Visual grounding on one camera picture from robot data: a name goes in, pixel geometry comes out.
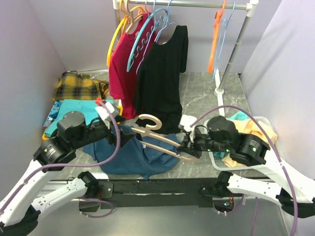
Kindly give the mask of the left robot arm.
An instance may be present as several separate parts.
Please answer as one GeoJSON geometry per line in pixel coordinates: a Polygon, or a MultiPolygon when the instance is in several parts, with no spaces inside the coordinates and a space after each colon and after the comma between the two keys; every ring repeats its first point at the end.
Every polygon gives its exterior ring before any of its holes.
{"type": "Polygon", "coordinates": [[[46,215],[73,199],[94,201],[99,194],[99,183],[90,172],[81,172],[67,185],[39,197],[43,187],[70,161],[76,150],[107,138],[119,140],[117,121],[122,118],[105,108],[96,108],[98,116],[86,124],[81,112],[68,112],[57,123],[50,139],[45,140],[33,155],[27,170],[0,203],[0,234],[27,236],[46,215]]]}

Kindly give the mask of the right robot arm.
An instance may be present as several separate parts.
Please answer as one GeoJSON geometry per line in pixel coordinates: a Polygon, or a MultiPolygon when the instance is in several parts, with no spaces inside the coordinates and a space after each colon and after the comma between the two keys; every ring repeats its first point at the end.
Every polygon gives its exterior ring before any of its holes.
{"type": "Polygon", "coordinates": [[[205,131],[195,126],[196,118],[182,115],[179,128],[185,133],[178,151],[200,158],[202,152],[227,152],[232,160],[267,176],[272,183],[220,172],[205,194],[223,197],[229,193],[249,194],[280,206],[299,218],[315,214],[315,181],[278,160],[268,143],[254,134],[237,130],[235,123],[222,116],[208,120],[205,131]]]}

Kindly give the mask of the dark blue shirt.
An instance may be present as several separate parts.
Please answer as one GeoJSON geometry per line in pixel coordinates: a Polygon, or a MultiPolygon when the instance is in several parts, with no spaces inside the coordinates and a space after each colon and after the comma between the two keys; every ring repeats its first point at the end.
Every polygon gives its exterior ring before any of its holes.
{"type": "MultiPolygon", "coordinates": [[[[179,162],[179,158],[147,146],[144,147],[140,141],[178,154],[179,152],[175,146],[149,136],[140,136],[140,134],[136,134],[123,147],[120,147],[113,160],[100,166],[101,170],[106,174],[140,175],[142,178],[148,179],[152,175],[171,170],[179,162]]],[[[110,145],[106,139],[83,147],[83,152],[90,155],[97,162],[108,159],[114,150],[115,145],[110,145]]]]}

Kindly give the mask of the turquoise t shirt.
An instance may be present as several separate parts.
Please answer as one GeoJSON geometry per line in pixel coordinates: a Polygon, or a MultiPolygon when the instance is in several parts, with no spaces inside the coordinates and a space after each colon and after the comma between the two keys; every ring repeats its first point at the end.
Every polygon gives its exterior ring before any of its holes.
{"type": "MultiPolygon", "coordinates": [[[[249,118],[249,116],[247,116],[244,112],[238,111],[237,113],[235,113],[234,115],[232,115],[228,119],[229,120],[246,120],[248,118],[249,118]]],[[[221,158],[221,159],[223,159],[227,155],[228,155],[228,153],[224,153],[224,152],[213,152],[214,157],[221,158]]]]}

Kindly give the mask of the cream beige shirt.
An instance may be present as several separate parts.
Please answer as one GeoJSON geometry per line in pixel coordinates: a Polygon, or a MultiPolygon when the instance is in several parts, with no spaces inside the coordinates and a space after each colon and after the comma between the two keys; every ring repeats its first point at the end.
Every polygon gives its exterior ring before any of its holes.
{"type": "MultiPolygon", "coordinates": [[[[267,140],[266,136],[263,134],[261,129],[254,123],[254,121],[252,119],[250,119],[250,118],[247,118],[245,120],[232,119],[231,121],[235,124],[236,129],[240,133],[256,135],[259,138],[261,138],[264,142],[266,142],[270,145],[270,142],[267,140]]],[[[278,136],[274,132],[273,128],[269,125],[266,125],[265,123],[263,123],[260,120],[258,120],[257,122],[263,128],[263,130],[266,132],[266,134],[270,138],[271,142],[274,144],[275,141],[277,140],[278,136]]],[[[232,160],[232,158],[230,157],[229,154],[223,158],[223,162],[227,167],[231,167],[231,168],[244,167],[245,166],[244,164],[241,164],[241,163],[238,163],[238,162],[232,160]]]]}

